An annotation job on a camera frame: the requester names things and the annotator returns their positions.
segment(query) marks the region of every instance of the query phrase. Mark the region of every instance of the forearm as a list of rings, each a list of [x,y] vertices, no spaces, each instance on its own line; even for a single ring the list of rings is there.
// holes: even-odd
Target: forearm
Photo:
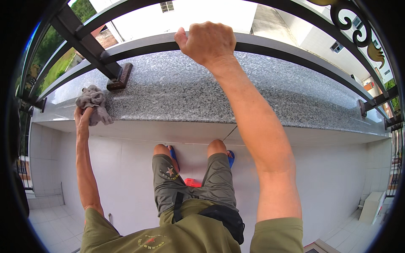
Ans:
[[[225,59],[209,70],[229,99],[239,132],[258,172],[295,170],[283,126],[238,61],[234,57]]]
[[[77,185],[83,208],[92,207],[104,215],[98,194],[97,182],[90,162],[88,137],[77,135],[76,140]]]

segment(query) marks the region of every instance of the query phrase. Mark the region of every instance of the hand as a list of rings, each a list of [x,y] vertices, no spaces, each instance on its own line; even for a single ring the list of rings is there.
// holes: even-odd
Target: hand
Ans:
[[[180,27],[175,41],[185,55],[210,71],[217,63],[234,60],[235,35],[231,27],[221,23],[191,24],[188,38]]]
[[[93,107],[87,107],[85,110],[80,107],[76,108],[74,118],[76,123],[77,137],[85,138],[86,140],[89,138],[90,116],[92,115],[93,111]]]

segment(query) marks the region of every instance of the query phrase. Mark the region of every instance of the leg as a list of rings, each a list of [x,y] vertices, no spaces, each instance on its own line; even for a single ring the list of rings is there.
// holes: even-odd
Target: leg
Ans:
[[[229,167],[226,146],[221,140],[214,140],[208,145],[208,169],[202,187],[192,188],[192,194],[200,199],[236,209],[235,191],[232,183],[232,172]]]
[[[160,217],[162,212],[174,206],[178,191],[184,194],[183,201],[192,198],[188,187],[176,171],[173,161],[174,160],[170,157],[170,151],[166,146],[162,144],[155,146],[152,168],[153,188],[155,190],[158,217]]]

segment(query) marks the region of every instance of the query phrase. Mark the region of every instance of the gray shorts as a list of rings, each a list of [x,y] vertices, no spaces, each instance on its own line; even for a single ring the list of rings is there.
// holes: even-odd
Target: gray shorts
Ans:
[[[172,159],[167,155],[154,155],[152,168],[158,217],[174,206],[178,191],[184,194],[183,201],[189,198],[210,200],[238,211],[232,183],[232,172],[226,154],[217,153],[208,158],[208,169],[201,187],[186,186],[183,179],[174,169]]]

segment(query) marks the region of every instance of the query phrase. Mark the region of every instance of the rag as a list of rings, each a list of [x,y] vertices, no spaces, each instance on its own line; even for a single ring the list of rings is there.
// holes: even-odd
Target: rag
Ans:
[[[94,111],[90,116],[90,126],[97,125],[99,121],[104,125],[114,123],[105,109],[104,94],[97,86],[91,84],[88,88],[83,88],[82,92],[82,95],[76,99],[76,105],[82,109],[94,107]]]

